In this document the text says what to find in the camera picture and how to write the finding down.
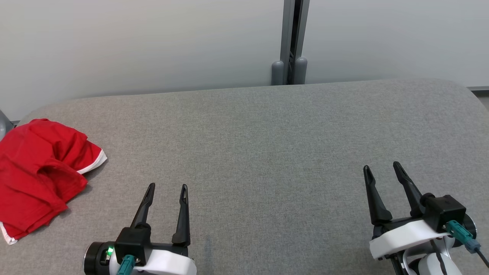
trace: red cloth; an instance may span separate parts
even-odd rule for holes
[[[48,225],[87,185],[81,174],[106,159],[85,134],[47,119],[7,133],[0,141],[2,230],[18,240]]]

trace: wall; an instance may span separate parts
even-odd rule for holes
[[[306,83],[436,77],[489,85],[489,1],[311,0]]]
[[[0,109],[270,84],[283,0],[0,0]]]

